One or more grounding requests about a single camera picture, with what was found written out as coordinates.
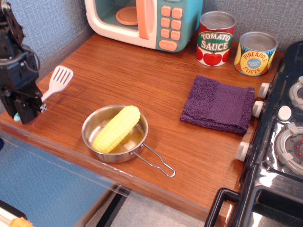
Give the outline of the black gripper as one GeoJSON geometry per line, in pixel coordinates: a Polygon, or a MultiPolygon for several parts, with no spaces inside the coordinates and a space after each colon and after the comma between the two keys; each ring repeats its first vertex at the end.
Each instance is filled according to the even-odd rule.
{"type": "Polygon", "coordinates": [[[36,85],[39,70],[39,58],[29,46],[0,46],[0,100],[16,122],[27,124],[47,110],[36,85]]]}

